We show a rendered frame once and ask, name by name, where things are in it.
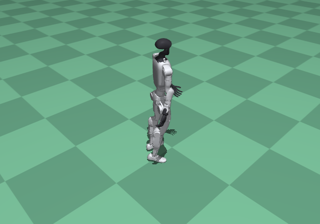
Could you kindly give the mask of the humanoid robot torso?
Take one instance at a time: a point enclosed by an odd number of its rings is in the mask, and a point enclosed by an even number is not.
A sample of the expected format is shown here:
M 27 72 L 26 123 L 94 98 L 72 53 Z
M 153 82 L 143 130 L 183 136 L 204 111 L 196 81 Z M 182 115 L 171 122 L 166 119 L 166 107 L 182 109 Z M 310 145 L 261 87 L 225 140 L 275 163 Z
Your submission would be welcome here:
M 152 100 L 153 102 L 158 106 L 159 101 L 164 100 L 165 101 L 165 84 L 164 84 L 164 76 L 162 73 L 163 65 L 169 65 L 171 67 L 171 64 L 167 57 L 163 58 L 164 62 L 157 62 L 155 57 L 159 54 L 155 55 L 152 61 L 152 70 L 153 70 L 153 82 L 156 86 L 156 90 L 152 93 Z M 167 60 L 165 60 L 167 59 Z

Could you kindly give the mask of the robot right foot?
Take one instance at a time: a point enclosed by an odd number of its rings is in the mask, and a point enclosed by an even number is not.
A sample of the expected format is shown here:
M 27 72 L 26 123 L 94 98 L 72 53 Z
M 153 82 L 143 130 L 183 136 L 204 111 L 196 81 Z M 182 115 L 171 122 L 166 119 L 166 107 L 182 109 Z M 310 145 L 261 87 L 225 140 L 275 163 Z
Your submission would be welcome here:
M 156 157 L 153 157 L 153 156 L 154 156 L 154 155 L 153 155 L 152 153 L 150 153 L 150 154 L 147 156 L 147 158 L 148 158 L 149 160 L 154 160 L 154 161 L 156 161 L 156 162 L 162 162 L 162 163 L 166 162 L 166 158 L 161 157 L 161 156 L 159 156 L 158 154 L 157 154 Z

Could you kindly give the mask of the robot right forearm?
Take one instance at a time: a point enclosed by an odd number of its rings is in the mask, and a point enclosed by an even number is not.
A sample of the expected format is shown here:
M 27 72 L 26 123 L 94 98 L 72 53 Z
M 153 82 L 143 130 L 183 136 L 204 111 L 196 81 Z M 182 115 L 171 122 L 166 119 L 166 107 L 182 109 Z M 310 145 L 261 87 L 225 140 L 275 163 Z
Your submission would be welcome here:
M 165 95 L 165 101 L 164 101 L 164 107 L 163 107 L 163 109 L 164 108 L 166 108 L 167 109 L 167 112 L 166 113 L 169 113 L 169 109 L 170 109 L 170 107 L 171 107 L 171 100 L 172 100 L 172 96 L 173 96 L 173 94 L 174 94 L 174 90 L 173 89 L 169 89 L 168 90 L 168 92 L 167 92 L 167 94 Z M 163 110 L 162 110 L 163 111 Z

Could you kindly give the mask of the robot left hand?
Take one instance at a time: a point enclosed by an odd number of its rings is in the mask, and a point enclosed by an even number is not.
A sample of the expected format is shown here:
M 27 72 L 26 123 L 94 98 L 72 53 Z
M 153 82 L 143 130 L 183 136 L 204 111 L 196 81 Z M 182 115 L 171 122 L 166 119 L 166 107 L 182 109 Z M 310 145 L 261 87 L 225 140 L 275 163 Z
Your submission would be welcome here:
M 182 92 L 182 91 L 180 91 L 179 89 L 176 88 L 176 87 L 181 88 L 180 86 L 175 86 L 175 85 L 171 84 L 170 87 L 173 88 L 173 90 L 174 90 L 174 95 L 175 95 L 176 97 L 180 96 L 179 94 L 182 94 L 182 93 L 180 93 L 180 92 Z M 178 92 L 178 91 L 179 91 L 179 92 Z M 177 93 L 176 93 L 176 92 L 177 92 Z M 177 96 L 175 93 L 176 93 L 178 96 Z M 179 94 L 178 94 L 178 93 L 179 93 Z

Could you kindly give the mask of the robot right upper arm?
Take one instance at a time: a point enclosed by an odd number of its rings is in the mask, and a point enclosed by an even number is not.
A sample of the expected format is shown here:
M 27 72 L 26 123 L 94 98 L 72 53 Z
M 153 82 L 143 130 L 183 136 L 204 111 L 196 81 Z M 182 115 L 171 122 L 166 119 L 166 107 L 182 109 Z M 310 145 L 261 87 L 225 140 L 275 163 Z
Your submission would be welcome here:
M 164 90 L 165 93 L 167 94 L 169 89 L 173 89 L 171 87 L 171 83 L 172 83 L 172 68 L 169 65 L 163 65 L 163 69 L 162 69 L 162 74 L 164 76 Z

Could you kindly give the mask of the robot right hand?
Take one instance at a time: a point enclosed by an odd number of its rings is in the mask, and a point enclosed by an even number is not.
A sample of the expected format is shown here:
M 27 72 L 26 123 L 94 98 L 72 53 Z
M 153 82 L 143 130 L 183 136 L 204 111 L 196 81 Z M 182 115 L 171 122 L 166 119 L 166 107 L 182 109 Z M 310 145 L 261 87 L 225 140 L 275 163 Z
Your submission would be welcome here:
M 164 108 L 163 112 L 162 112 L 163 116 L 161 118 L 161 121 L 160 121 L 159 125 L 156 125 L 156 127 L 162 127 L 164 125 L 166 118 L 167 118 L 167 115 L 168 115 L 168 113 L 166 113 L 166 111 L 167 111 L 167 109 Z

